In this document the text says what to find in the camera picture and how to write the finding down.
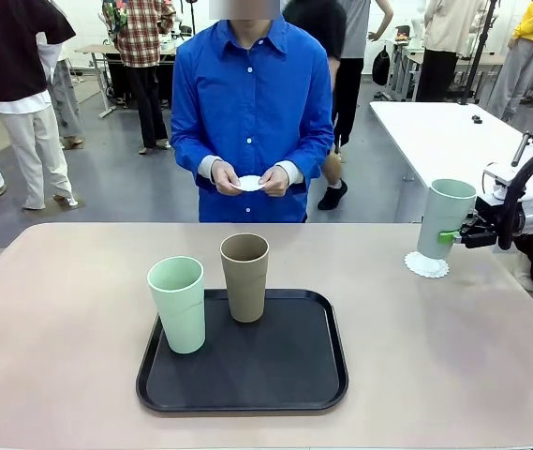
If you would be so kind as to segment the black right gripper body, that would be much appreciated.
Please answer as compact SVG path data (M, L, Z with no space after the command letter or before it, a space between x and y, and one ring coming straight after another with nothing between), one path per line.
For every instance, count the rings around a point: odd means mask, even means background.
M493 196L478 197L471 213L479 218L478 225L473 228L473 242L464 245L466 248L483 248L499 245L509 248L513 239L524 228L524 212L521 201L517 201L512 209L503 201Z

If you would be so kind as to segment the person's left hand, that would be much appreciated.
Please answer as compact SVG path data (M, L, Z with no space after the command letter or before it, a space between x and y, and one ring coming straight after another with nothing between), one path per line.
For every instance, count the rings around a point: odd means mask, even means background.
M289 188L289 175L283 167L274 165L260 178L259 185L268 196L283 197Z

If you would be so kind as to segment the person's right hand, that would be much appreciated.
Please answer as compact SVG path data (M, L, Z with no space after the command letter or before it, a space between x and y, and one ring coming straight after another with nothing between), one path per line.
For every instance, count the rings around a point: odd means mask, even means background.
M239 178L228 162L217 159L212 164L211 174L219 193L227 196L236 196L242 192Z

